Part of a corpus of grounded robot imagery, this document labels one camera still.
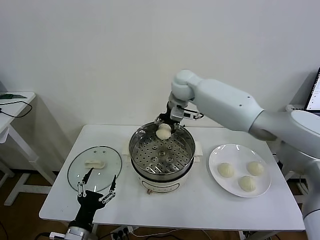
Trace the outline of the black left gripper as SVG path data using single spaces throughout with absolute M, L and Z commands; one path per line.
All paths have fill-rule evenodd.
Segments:
M 93 223 L 96 211 L 104 208 L 106 205 L 105 203 L 108 203 L 116 196 L 116 174 L 113 177 L 112 183 L 109 188 L 109 192 L 106 195 L 86 190 L 87 183 L 92 171 L 93 168 L 91 168 L 84 175 L 82 180 L 77 183 L 77 200 L 80 204 L 80 208 L 76 214 L 75 219 L 72 221 L 73 227 L 90 227 Z

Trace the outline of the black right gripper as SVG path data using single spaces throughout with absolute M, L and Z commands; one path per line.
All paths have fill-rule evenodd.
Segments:
M 161 113 L 155 120 L 154 124 L 159 126 L 161 123 L 171 125 L 171 129 L 176 131 L 180 128 L 180 123 L 171 119 L 171 109 L 167 109 L 165 113 Z

